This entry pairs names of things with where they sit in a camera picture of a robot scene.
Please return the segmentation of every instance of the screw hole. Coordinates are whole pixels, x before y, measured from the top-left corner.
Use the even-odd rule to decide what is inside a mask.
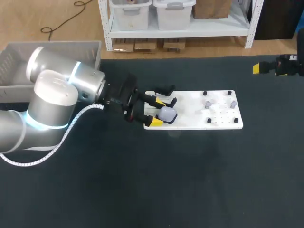
[[[89,97],[86,93],[82,93],[81,96],[82,96],[84,99],[87,99],[87,98]]]

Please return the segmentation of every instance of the metal shelf frame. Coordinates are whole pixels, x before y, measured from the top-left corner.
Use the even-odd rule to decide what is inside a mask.
[[[248,22],[247,12],[251,1],[252,19]],[[264,0],[233,0],[230,15],[226,19],[191,18],[187,30],[160,31],[154,10],[149,13],[149,28],[138,31],[120,31],[115,22],[114,10],[109,9],[108,0],[98,0],[104,39],[108,51],[113,50],[113,38],[181,38],[181,37],[221,37],[247,36],[245,48],[250,49],[255,37]]]

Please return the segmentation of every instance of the white shelf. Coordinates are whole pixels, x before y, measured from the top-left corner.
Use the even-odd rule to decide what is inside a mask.
[[[120,31],[116,23],[114,11],[110,19],[110,38],[176,38],[176,37],[222,37],[247,36],[250,24],[244,16],[241,6],[233,2],[230,15],[223,19],[194,19],[186,30],[158,30],[156,10],[150,9],[149,27],[147,30]]]

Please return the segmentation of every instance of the cardboard box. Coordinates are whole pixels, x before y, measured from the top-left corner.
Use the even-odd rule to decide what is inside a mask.
[[[196,0],[193,16],[196,19],[227,18],[232,0]]]
[[[185,38],[166,38],[163,44],[164,51],[183,52],[186,47]]]
[[[134,52],[134,39],[114,39],[113,51],[123,53]]]
[[[156,53],[157,52],[156,38],[138,38],[135,39],[134,51],[140,53]]]

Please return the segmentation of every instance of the white coiled cable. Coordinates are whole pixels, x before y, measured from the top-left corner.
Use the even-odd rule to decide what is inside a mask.
[[[14,165],[14,166],[20,166],[20,167],[30,167],[30,166],[34,166],[34,165],[39,165],[41,164],[42,162],[45,162],[47,159],[50,158],[50,156],[52,156],[58,149],[59,147],[63,144],[63,142],[65,141],[65,139],[67,138],[68,134],[70,133],[70,131],[72,130],[72,128],[74,127],[74,124],[77,122],[77,120],[81,117],[81,115],[83,113],[85,113],[86,111],[90,110],[90,109],[93,109],[93,108],[97,108],[97,109],[101,109],[103,110],[104,109],[104,106],[101,105],[101,104],[92,104],[92,105],[89,105],[87,107],[85,107],[84,109],[82,109],[76,116],[75,118],[73,119],[72,123],[70,124],[70,126],[68,127],[66,133],[64,134],[61,142],[58,144],[57,147],[55,147],[50,153],[48,153],[46,156],[44,156],[43,158],[37,160],[37,161],[34,161],[34,162],[29,162],[29,163],[20,163],[20,162],[15,162],[15,161],[12,161],[10,159],[8,159],[4,154],[0,154],[0,157],[6,161],[7,163],[11,164],[11,165]]]

